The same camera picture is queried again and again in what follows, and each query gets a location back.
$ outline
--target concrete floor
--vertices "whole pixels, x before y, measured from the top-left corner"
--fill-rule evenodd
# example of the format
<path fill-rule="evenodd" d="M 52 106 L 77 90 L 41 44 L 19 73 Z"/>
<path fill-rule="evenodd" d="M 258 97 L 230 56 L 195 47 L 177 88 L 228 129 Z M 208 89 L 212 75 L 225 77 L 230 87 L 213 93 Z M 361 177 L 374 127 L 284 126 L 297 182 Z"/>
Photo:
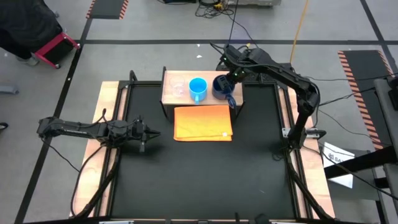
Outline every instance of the concrete floor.
<path fill-rule="evenodd" d="M 386 40 L 398 40 L 398 2 L 366 0 Z M 74 39 L 80 39 L 91 0 L 47 0 L 60 13 L 59 22 Z M 246 27 L 253 39 L 292 40 L 305 0 L 283 0 L 273 9 L 239 8 L 236 20 Z M 88 40 L 193 40 L 228 39 L 231 20 L 195 17 L 197 4 L 169 6 L 156 0 L 130 1 L 123 20 L 93 20 Z M 248 39 L 239 26 L 233 39 Z M 300 40 L 377 40 L 358 0 L 310 1 Z M 289 61 L 291 45 L 260 45 L 273 59 Z M 388 46 L 398 58 L 398 46 Z M 293 66 L 314 78 L 344 78 L 338 50 L 382 50 L 380 45 L 298 45 Z M 52 116 L 72 58 L 54 70 L 44 63 L 29 68 L 0 49 L 0 81 L 16 83 L 19 95 L 0 95 L 1 121 L 10 124 L 0 134 L 0 223 L 15 220 L 21 200 L 40 152 L 41 141 L 35 131 L 37 121 Z M 214 70 L 219 55 L 209 45 L 192 44 L 86 44 L 81 53 L 61 113 L 62 119 L 92 120 L 101 82 L 126 80 L 134 70 L 140 80 L 160 80 L 162 67 L 169 70 Z M 317 82 L 322 101 L 332 100 L 351 90 L 346 82 Z M 353 98 L 323 107 L 351 131 L 366 134 L 365 125 Z M 364 136 L 344 132 L 334 121 L 319 115 L 318 127 L 328 131 L 323 141 L 339 147 L 372 150 Z M 52 141 L 66 158 L 80 166 L 86 140 L 60 136 Z M 56 153 L 49 150 L 39 182 L 32 197 L 25 222 L 67 218 L 69 201 L 77 173 Z M 386 199 L 388 216 L 397 221 L 392 202 Z M 336 216 L 346 221 L 379 222 L 374 202 L 333 199 Z"/>

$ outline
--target blue cup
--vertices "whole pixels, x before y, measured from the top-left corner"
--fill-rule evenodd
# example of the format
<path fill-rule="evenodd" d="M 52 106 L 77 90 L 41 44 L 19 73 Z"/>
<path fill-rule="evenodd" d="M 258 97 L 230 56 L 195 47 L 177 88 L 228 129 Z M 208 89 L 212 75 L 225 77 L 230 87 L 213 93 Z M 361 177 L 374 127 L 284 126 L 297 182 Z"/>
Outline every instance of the blue cup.
<path fill-rule="evenodd" d="M 230 84 L 225 75 L 219 75 L 213 80 L 211 93 L 216 99 L 227 100 L 229 107 L 233 109 L 236 107 L 236 101 L 232 96 L 234 89 L 235 85 Z"/>
<path fill-rule="evenodd" d="M 202 78 L 194 78 L 189 82 L 189 92 L 191 98 L 195 101 L 195 104 L 199 104 L 200 101 L 206 98 L 207 93 L 207 82 Z"/>

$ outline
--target black stand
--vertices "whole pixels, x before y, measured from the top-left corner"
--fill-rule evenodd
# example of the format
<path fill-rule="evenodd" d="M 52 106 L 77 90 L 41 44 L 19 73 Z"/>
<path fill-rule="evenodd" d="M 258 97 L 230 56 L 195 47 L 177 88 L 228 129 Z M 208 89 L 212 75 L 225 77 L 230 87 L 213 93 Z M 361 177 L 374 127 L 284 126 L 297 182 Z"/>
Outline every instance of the black stand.
<path fill-rule="evenodd" d="M 339 165 L 345 167 L 351 172 L 357 172 L 360 170 L 370 169 L 377 166 L 382 166 L 387 163 L 395 162 L 397 162 L 397 156 L 394 147 L 388 146 L 384 149 L 380 149 L 369 154 L 341 162 L 339 163 Z M 327 179 L 339 177 L 345 174 L 348 173 L 339 168 L 337 165 L 325 168 L 325 175 Z"/>

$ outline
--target black cable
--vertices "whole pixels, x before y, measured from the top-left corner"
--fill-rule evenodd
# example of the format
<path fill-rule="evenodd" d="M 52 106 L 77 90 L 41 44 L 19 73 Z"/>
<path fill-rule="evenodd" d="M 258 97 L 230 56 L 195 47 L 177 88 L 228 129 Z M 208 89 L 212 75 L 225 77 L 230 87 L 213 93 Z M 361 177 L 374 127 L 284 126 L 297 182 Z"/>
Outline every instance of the black cable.
<path fill-rule="evenodd" d="M 365 89 L 365 90 L 356 91 L 356 92 L 351 93 L 351 94 L 349 94 L 349 95 L 345 95 L 345 96 L 336 98 L 336 99 L 334 99 L 334 100 L 329 100 L 329 101 L 326 101 L 326 102 L 324 102 L 324 103 L 321 103 L 321 104 L 319 104 L 319 106 L 325 106 L 325 105 L 328 105 L 329 103 L 334 103 L 334 102 L 339 101 L 339 100 L 345 100 L 345 99 L 348 99 L 349 97 L 355 95 L 356 93 L 364 93 L 364 92 L 366 92 L 366 91 L 370 91 L 370 90 L 374 90 L 374 89 L 375 89 L 375 88 L 372 87 L 372 88 L 368 88 L 368 89 Z"/>
<path fill-rule="evenodd" d="M 168 5 L 171 5 L 171 6 L 181 6 L 181 5 L 184 5 L 184 4 L 191 4 L 191 2 L 181 2 L 181 3 L 166 3 L 166 2 L 163 2 L 163 1 L 161 1 L 161 0 L 156 0 L 156 1 L 158 1 L 158 2 L 160 2 L 160 3 L 163 3 L 163 4 L 168 4 Z"/>
<path fill-rule="evenodd" d="M 238 47 L 238 50 L 241 50 L 242 48 L 246 48 L 246 49 L 248 49 L 249 47 L 248 46 L 246 46 L 246 45 L 243 45 L 243 46 L 240 46 L 240 47 Z"/>
<path fill-rule="evenodd" d="M 321 146 L 327 148 L 327 149 L 330 149 L 329 147 L 326 147 L 324 144 L 322 144 L 322 143 L 320 143 L 320 142 L 319 142 L 319 144 L 320 144 Z M 308 148 L 308 147 L 306 147 L 306 146 L 304 146 L 304 148 L 309 149 L 309 150 L 311 150 L 311 151 L 314 151 L 314 152 L 318 153 L 318 154 L 321 155 L 321 156 L 324 155 L 325 158 L 326 158 L 327 160 L 329 160 L 330 162 L 332 162 L 334 165 L 336 165 L 336 166 L 339 167 L 340 169 L 342 169 L 342 170 L 344 170 L 345 172 L 347 172 L 347 173 L 353 175 L 354 177 L 356 177 L 356 178 L 359 179 L 360 181 L 364 182 L 365 184 L 368 184 L 370 187 L 372 187 L 372 188 L 378 190 L 379 192 L 382 192 L 382 193 L 384 193 L 384 194 L 390 196 L 391 198 L 393 198 L 393 199 L 395 199 L 395 200 L 398 200 L 398 197 L 396 197 L 395 195 L 392 195 L 392 194 L 390 194 L 389 192 L 386 192 L 386 191 L 383 190 L 383 189 L 380 189 L 380 188 L 378 188 L 378 187 L 376 187 L 376 186 L 373 186 L 373 184 L 370 184 L 368 181 L 362 179 L 362 178 L 359 177 L 358 175 L 356 175 L 356 174 L 354 174 L 353 172 L 349 171 L 347 168 L 343 167 L 342 165 L 340 165 L 340 164 L 338 164 L 338 163 L 335 163 L 335 162 L 334 162 L 333 160 L 331 160 L 322 150 L 320 150 L 320 152 L 318 152 L 318 151 L 316 151 L 316 150 L 314 150 L 314 149 L 310 149 L 310 148 Z"/>
<path fill-rule="evenodd" d="M 98 187 L 97 191 L 94 193 L 90 201 L 86 204 L 84 209 L 75 216 L 75 218 L 87 218 L 92 209 L 95 207 L 95 205 L 98 203 L 98 201 L 101 199 L 104 191 L 107 189 L 109 183 L 114 179 L 116 176 L 116 173 L 118 171 L 120 162 L 120 149 L 116 149 L 116 155 L 114 157 L 114 162 L 112 165 L 111 170 L 108 172 L 107 176 L 105 177 L 104 181 L 101 183 L 101 185 Z"/>
<path fill-rule="evenodd" d="M 212 18 L 220 16 L 222 14 L 227 15 L 227 16 L 234 14 L 234 11 L 229 9 L 228 2 L 226 4 L 224 2 L 222 2 L 222 5 L 223 5 L 222 10 L 217 10 L 214 8 L 214 5 L 217 3 L 218 3 L 218 1 L 217 2 L 215 1 L 214 3 L 205 3 L 205 4 L 203 4 L 203 2 L 199 2 L 198 8 L 195 11 L 195 16 L 202 17 L 205 19 L 212 19 Z M 199 9 L 204 9 L 203 14 L 199 14 Z"/>
<path fill-rule="evenodd" d="M 236 5 L 235 5 L 234 19 L 232 20 L 232 26 L 231 26 L 231 32 L 229 33 L 228 44 L 231 41 L 232 31 L 234 30 L 235 17 L 236 17 L 236 11 L 238 10 L 238 4 L 239 4 L 239 0 L 236 1 Z"/>
<path fill-rule="evenodd" d="M 322 110 L 319 110 L 319 111 L 320 111 L 321 113 L 323 113 L 324 115 L 328 116 L 328 117 L 329 117 L 330 119 L 332 119 L 333 121 L 335 121 L 341 128 L 343 128 L 345 131 L 347 131 L 347 132 L 349 132 L 349 133 L 351 133 L 351 134 L 357 134 L 357 135 L 361 135 L 361 136 L 366 136 L 366 137 L 368 137 L 370 140 L 372 140 L 372 142 L 374 142 L 374 143 L 383 144 L 383 145 L 385 145 L 385 146 L 390 146 L 390 144 L 386 144 L 386 143 L 383 143 L 383 142 L 377 142 L 377 141 L 375 141 L 371 136 L 368 136 L 367 134 L 352 132 L 352 131 L 346 129 L 346 128 L 345 128 L 342 124 L 340 124 L 334 117 L 328 115 L 327 113 L 323 112 Z"/>
<path fill-rule="evenodd" d="M 271 155 L 272 155 L 272 159 L 274 161 L 281 161 L 282 159 L 284 159 L 284 152 L 283 150 L 287 149 L 287 146 L 278 148 L 277 151 L 271 149 Z"/>
<path fill-rule="evenodd" d="M 307 78 L 311 78 L 312 80 L 316 80 L 316 81 L 366 81 L 366 80 L 373 80 L 373 79 L 377 79 L 377 78 L 386 78 L 386 77 L 390 77 L 391 75 L 382 75 L 379 77 L 372 77 L 372 78 L 358 78 L 355 80 L 349 80 L 347 78 L 336 78 L 336 79 L 331 79 L 331 80 L 326 80 L 326 79 L 317 79 L 317 78 L 312 78 L 312 77 L 307 77 Z"/>
<path fill-rule="evenodd" d="M 306 148 L 306 149 L 312 150 L 312 151 L 314 151 L 314 152 L 316 152 L 316 153 L 318 153 L 318 154 L 320 155 L 320 153 L 319 153 L 318 151 L 314 150 L 314 149 L 310 149 L 310 148 L 307 147 L 307 146 L 303 146 L 303 147 Z M 349 154 L 345 154 L 345 153 L 342 153 L 342 152 L 334 151 L 334 150 L 332 150 L 332 149 L 330 149 L 330 148 L 328 148 L 328 149 L 329 149 L 330 151 L 334 152 L 334 153 L 337 153 L 337 154 L 341 154 L 341 155 L 344 155 L 344 156 L 355 157 L 355 156 L 353 156 L 353 155 L 349 155 Z"/>
<path fill-rule="evenodd" d="M 240 23 L 238 23 L 238 22 L 236 22 L 235 20 L 233 20 L 232 18 L 231 18 L 231 16 L 230 15 L 228 15 L 228 17 L 233 21 L 233 22 L 235 22 L 238 26 L 240 26 L 240 27 L 242 27 L 243 29 L 244 29 L 244 31 L 246 32 L 246 34 L 248 35 L 248 37 L 251 39 L 251 41 L 253 42 L 253 44 L 257 47 L 257 48 L 259 48 L 259 46 L 256 44 L 256 42 L 253 40 L 253 38 L 250 36 L 250 34 L 249 34 L 249 31 L 243 26 L 243 25 L 241 25 Z"/>
<path fill-rule="evenodd" d="M 318 125 L 318 121 L 319 121 L 319 119 L 318 119 L 319 104 L 321 103 L 321 91 L 319 90 L 319 87 L 317 85 L 314 85 L 314 86 L 315 86 L 315 89 L 317 90 L 317 93 L 318 93 L 318 102 L 317 102 L 318 106 L 317 106 L 317 109 L 316 109 L 316 112 L 315 112 L 316 121 L 315 121 L 315 124 L 312 126 L 313 128 L 315 128 Z"/>
<path fill-rule="evenodd" d="M 52 147 L 50 144 L 48 144 L 47 142 L 45 142 L 44 139 L 40 138 L 40 140 L 42 140 L 42 142 L 43 142 L 46 146 L 52 148 L 62 159 L 64 159 L 65 161 L 67 161 L 67 162 L 69 163 L 69 165 L 70 165 L 72 168 L 74 168 L 78 173 L 80 173 L 80 171 L 79 171 L 74 165 L 72 165 L 72 163 L 71 163 L 67 158 L 63 157 L 63 156 L 60 154 L 60 152 L 58 152 L 58 150 L 56 150 L 56 149 L 55 149 L 54 147 Z"/>
<path fill-rule="evenodd" d="M 124 126 L 115 126 L 115 125 L 113 125 L 113 124 L 110 124 L 109 121 L 108 121 L 105 117 L 104 117 L 103 119 L 104 119 L 104 122 L 105 122 L 108 126 L 110 126 L 110 127 L 117 127 L 117 128 L 127 128 L 127 127 L 129 127 L 129 126 L 135 124 L 136 121 L 138 120 L 138 119 L 134 119 L 134 120 L 131 121 L 129 124 L 126 124 L 126 125 L 124 125 Z"/>
<path fill-rule="evenodd" d="M 217 48 L 215 48 L 213 45 L 213 43 L 210 43 L 210 46 L 212 46 L 218 53 L 220 53 L 221 55 L 223 55 L 224 53 L 221 52 L 220 50 L 218 50 Z"/>
<path fill-rule="evenodd" d="M 88 161 L 90 161 L 90 159 L 91 159 L 92 157 L 94 157 L 94 156 L 97 154 L 97 152 L 99 152 L 100 149 L 102 149 L 102 148 L 103 148 L 103 146 L 100 146 L 99 148 L 97 148 L 97 150 L 94 151 L 94 153 L 92 153 L 92 155 L 89 156 L 89 157 L 86 159 L 86 161 L 83 163 L 83 165 L 81 166 L 80 172 L 79 172 L 79 174 L 78 174 L 78 176 L 77 176 L 77 180 L 76 180 L 76 183 L 75 183 L 75 188 L 73 189 L 72 199 L 70 200 L 70 212 L 72 213 L 72 217 L 75 217 L 75 216 L 76 216 L 75 211 L 74 211 L 74 209 L 73 209 L 73 203 L 75 202 L 75 194 L 76 194 L 76 191 L 77 191 L 77 187 L 78 187 L 78 185 L 79 185 L 80 175 L 81 175 L 83 169 L 86 167 L 86 164 L 88 163 Z"/>

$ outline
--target cart wheel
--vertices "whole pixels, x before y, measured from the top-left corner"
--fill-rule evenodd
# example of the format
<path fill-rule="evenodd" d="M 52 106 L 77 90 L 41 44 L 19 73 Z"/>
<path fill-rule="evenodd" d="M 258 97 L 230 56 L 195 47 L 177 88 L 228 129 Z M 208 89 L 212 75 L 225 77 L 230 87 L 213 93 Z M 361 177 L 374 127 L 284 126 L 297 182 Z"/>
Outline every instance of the cart wheel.
<path fill-rule="evenodd" d="M 7 123 L 0 123 L 0 130 L 4 130 L 8 128 L 8 124 Z"/>

